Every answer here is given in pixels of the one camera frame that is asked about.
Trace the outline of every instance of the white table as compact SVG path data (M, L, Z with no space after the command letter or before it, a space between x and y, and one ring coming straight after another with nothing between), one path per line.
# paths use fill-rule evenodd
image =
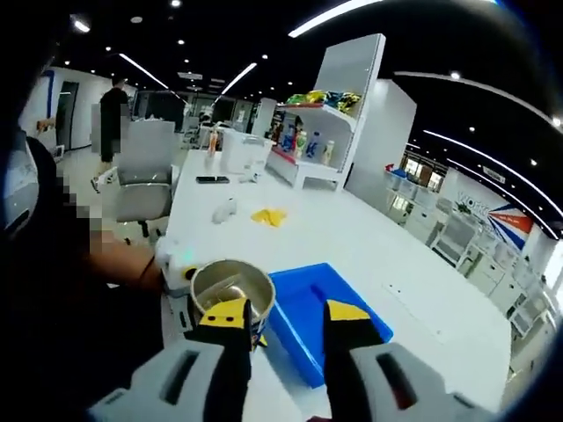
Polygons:
M188 152L167 236L202 263L235 258L272 273L328 262L394 330L392 341L443 376L447 391L498 411L510 362L509 322L460 273L346 191L294 190L270 174L258 184L239 184L230 175L228 185L198 185L196 176L222 174L219 153L207 170L205 154ZM238 213L215 225L213 211L229 198L237 200ZM263 207L288 211L280 228L251 220ZM245 420L311 415L330 415L325 387L306 388L279 345L258 350Z

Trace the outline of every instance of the white container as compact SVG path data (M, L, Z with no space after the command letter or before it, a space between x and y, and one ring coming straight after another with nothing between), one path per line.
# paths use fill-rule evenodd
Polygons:
M326 143L325 152L321 158L321 163L323 165L330 165L331 158L333 157L334 141L329 141Z
M412 200L416 194L416 188L417 185L411 182L408 178L402 178L401 183L398 186L398 191L406 199Z
M272 145L274 143L269 139L225 128L221 169L237 174L262 174Z
M391 173L390 171L385 171L384 178L385 186L387 186L387 189L391 189L392 191L396 191L398 189L398 185L401 183L402 179L395 173Z
M414 200L426 209L432 209L436 206L438 195L424 186L418 186Z

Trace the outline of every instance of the window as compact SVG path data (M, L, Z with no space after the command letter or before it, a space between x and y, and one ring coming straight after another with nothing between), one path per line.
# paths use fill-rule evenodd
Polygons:
M438 192L440 190L440 184L442 183L443 177L438 173L432 173L430 180L428 181L428 189Z
M422 171L422 164L417 163L416 161L411 160L410 158L407 158L405 171L419 178L420 172Z

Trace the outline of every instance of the black phone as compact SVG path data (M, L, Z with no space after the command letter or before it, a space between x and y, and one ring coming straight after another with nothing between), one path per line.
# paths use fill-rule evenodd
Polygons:
M214 185L217 183L230 183L229 178L225 176L198 176L195 178L197 183Z

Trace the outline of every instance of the yellow cloth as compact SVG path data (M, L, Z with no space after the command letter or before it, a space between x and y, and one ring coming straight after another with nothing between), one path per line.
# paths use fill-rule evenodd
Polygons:
M288 216L288 213L281 209L264 208L257 213L252 214L252 218L256 222L264 222L273 227L280 227L282 220Z

